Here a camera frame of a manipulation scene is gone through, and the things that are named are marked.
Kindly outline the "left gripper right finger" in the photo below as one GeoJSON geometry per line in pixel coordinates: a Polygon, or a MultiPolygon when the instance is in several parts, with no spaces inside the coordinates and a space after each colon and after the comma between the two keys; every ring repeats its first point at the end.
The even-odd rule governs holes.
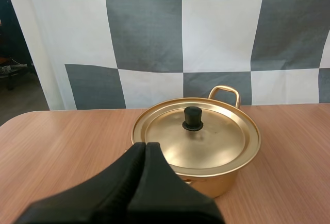
{"type": "Polygon", "coordinates": [[[128,223],[224,223],[215,201],[185,183],[148,143],[143,172],[127,208],[128,223]]]}

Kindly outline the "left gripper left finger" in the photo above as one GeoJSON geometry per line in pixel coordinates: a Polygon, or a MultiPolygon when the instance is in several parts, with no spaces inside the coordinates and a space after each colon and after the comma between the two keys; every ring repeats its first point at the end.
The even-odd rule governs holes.
{"type": "Polygon", "coordinates": [[[136,143],[106,169],[66,191],[30,204],[16,223],[126,223],[145,160],[136,143]]]}

